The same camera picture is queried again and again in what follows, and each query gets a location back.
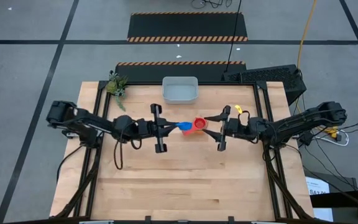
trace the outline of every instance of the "yellow cable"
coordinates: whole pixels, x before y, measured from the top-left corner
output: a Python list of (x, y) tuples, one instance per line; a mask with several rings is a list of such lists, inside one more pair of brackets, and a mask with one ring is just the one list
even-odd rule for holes
[[(301, 64), (301, 54), (302, 54), (302, 48), (303, 48), (303, 41), (305, 40), (306, 35), (307, 35), (307, 33), (308, 33), (309, 24), (310, 24), (311, 18), (312, 18), (312, 16), (313, 16), (314, 9), (316, 8), (316, 3), (317, 3), (317, 0), (314, 0), (314, 1), (313, 1), (313, 5), (312, 5), (312, 7), (311, 7), (311, 11), (310, 11), (310, 13), (309, 13), (308, 22), (306, 22), (306, 26), (305, 26), (305, 29), (304, 29), (304, 31), (303, 31), (301, 43), (300, 43), (300, 45), (299, 45), (298, 62), (296, 63), (296, 67), (297, 67), (297, 68), (299, 68), (299, 66), (300, 66), (300, 64)], [(302, 113), (301, 109), (299, 108), (298, 101), (299, 101), (299, 98), (296, 99), (296, 108), (298, 109), (298, 112), (299, 112), (299, 113)]]

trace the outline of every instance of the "white paper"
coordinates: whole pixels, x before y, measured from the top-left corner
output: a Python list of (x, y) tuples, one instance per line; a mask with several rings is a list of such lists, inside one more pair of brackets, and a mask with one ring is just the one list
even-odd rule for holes
[[(308, 184), (309, 195), (326, 194), (329, 193), (329, 185), (319, 179), (307, 177), (306, 183)], [(333, 222), (333, 210), (331, 208), (314, 208), (314, 216), (321, 220)]]

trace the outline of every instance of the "white container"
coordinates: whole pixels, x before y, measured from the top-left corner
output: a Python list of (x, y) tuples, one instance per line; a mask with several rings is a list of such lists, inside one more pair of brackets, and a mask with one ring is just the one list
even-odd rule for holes
[(162, 96), (169, 104), (192, 104), (198, 97), (198, 79), (165, 77), (162, 79)]

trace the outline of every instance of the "floor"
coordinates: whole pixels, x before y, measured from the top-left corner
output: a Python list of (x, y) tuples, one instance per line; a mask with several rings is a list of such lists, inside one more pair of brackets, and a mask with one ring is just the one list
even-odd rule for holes
[[(199, 10), (235, 11), (238, 4)], [(234, 46), (232, 60), (245, 60), (247, 68), (296, 63), (311, 5), (244, 0), (250, 41)], [(0, 1), (0, 223), (49, 215), (67, 141), (47, 127), (53, 100), (76, 101), (82, 81), (107, 79), (118, 62), (227, 60), (230, 45), (125, 43), (132, 12), (167, 11), (197, 10), (190, 0)], [(306, 107), (338, 101), (347, 110), (345, 125), (358, 122), (358, 0), (318, 1), (306, 39), (300, 65)], [(358, 184), (358, 131), (349, 135), (347, 147), (320, 145), (338, 171)], [(333, 170), (315, 142), (308, 149)], [(307, 168), (328, 173), (301, 152)]]

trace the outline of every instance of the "black metal frame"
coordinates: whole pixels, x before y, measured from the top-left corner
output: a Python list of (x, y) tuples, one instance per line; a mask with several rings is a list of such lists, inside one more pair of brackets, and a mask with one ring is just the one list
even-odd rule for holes
[[(106, 86), (107, 81), (100, 81), (99, 85), (98, 85), (98, 91), (96, 94), (96, 99), (95, 99), (95, 104), (94, 104), (94, 109), (93, 109), (93, 113), (94, 114), (98, 114), (99, 109), (100, 109), (100, 103), (101, 103), (101, 96), (102, 96), (102, 92), (104, 90), (104, 87)], [(128, 85), (161, 85), (162, 82), (128, 82)], [(266, 107), (266, 112), (267, 112), (267, 117), (269, 121), (273, 121), (273, 114), (272, 114), (272, 109), (270, 106), (270, 100), (269, 100), (269, 93), (267, 90), (267, 84), (266, 82), (253, 82), (253, 83), (233, 83), (233, 82), (199, 82), (199, 85), (244, 85), (244, 86), (252, 86), (254, 89), (254, 97), (255, 97), (255, 104), (256, 104), (256, 108), (257, 108), (257, 115), (259, 117), (263, 117), (263, 112), (262, 112), (262, 105), (260, 103), (260, 96), (259, 96), (259, 89), (262, 89), (262, 92), (264, 94), (264, 101), (265, 101), (265, 107)], [(109, 102), (110, 102), (110, 98), (111, 95), (109, 93), (106, 94), (106, 98), (104, 101), (104, 108), (103, 108), (103, 114), (102, 117), (103, 118), (107, 118), (107, 114), (108, 114), (108, 109), (109, 109)], [(91, 217), (91, 213), (92, 213), (92, 207), (93, 207), (93, 200), (94, 200), (94, 194), (95, 194), (95, 190), (96, 190), (96, 181), (98, 179), (98, 171), (99, 171), (99, 163), (100, 163), (100, 157), (101, 157), (101, 150), (102, 150), (102, 144), (103, 144), (103, 137), (104, 135), (102, 134), (99, 137), (99, 147), (97, 147), (96, 149), (90, 149), (87, 148), (86, 152), (85, 152), (85, 157), (84, 157), (84, 162), (83, 162), (83, 167), (81, 170), (81, 177), (80, 177), (80, 185), (78, 187), (78, 190), (75, 192), (74, 196), (71, 198), (70, 202), (72, 203), (71, 205), (68, 204), (62, 212), (60, 212), (57, 216), (55, 217), (50, 217), (49, 220), (35, 220), (35, 221), (28, 221), (28, 222), (19, 222), (19, 223), (23, 223), (23, 224), (33, 224), (33, 223), (78, 223), (78, 221), (90, 221), (90, 217)], [(267, 150), (268, 146), (267, 145), (263, 145), (264, 150)], [(92, 168), (90, 169), (90, 171), (88, 171), (89, 166), (90, 166), (90, 158), (91, 158), (91, 151), (92, 150), (96, 150), (95, 152), (95, 157), (94, 157), (94, 162), (92, 165)], [(284, 170), (283, 170), (283, 164), (282, 164), (282, 160), (281, 160), (281, 155), (280, 155), (280, 151), (276, 150), (274, 151), (275, 157), (276, 157), (276, 165), (277, 165), (277, 172), (280, 176), (280, 180), (283, 182), (283, 184), (286, 186), (286, 181), (285, 181), (285, 174), (284, 174)], [(266, 164), (269, 162), (269, 160), (271, 160), (270, 158), (270, 154), (266, 155)], [(276, 187), (275, 187), (275, 182), (274, 180), (271, 178), (271, 176), (268, 175), (268, 182), (269, 182), (269, 187), (270, 187), (270, 194), (271, 194), (271, 199), (272, 199), (272, 207), (273, 207), (273, 212), (274, 212), (274, 217), (275, 220), (286, 220), (286, 219), (290, 219), (291, 221), (293, 220), (293, 222), (302, 222), (304, 221), (304, 223), (307, 223), (307, 220), (294, 220), (292, 219), (292, 210), (291, 210), (291, 206), (288, 203), (288, 200), (284, 198), (284, 206), (285, 206), (285, 213), (286, 213), (286, 218), (282, 218), (280, 215), (280, 207), (278, 204), (278, 197), (277, 197), (277, 191), (276, 191)], [(89, 188), (89, 195), (88, 195), (88, 201), (86, 204), (86, 211), (85, 211), (85, 216), (80, 216), (80, 209), (81, 209), (81, 204), (82, 204), (82, 195), (83, 192), (85, 191), (85, 189), (87, 188), (87, 186), (90, 185)], [(73, 216), (72, 217), (68, 217), (70, 212), (74, 209), (73, 212)], [(153, 223), (175, 223), (178, 222), (178, 220), (167, 220), (167, 221), (152, 221)], [(151, 223), (151, 217), (147, 216), (145, 217), (145, 220), (115, 220), (114, 223)], [(236, 222), (234, 221), (234, 217), (228, 217), (227, 221), (218, 221), (218, 222), (211, 222), (211, 221), (197, 221), (197, 222), (193, 222), (193, 221), (187, 221), (187, 223), (246, 223), (246, 224), (250, 224), (251, 222)]]

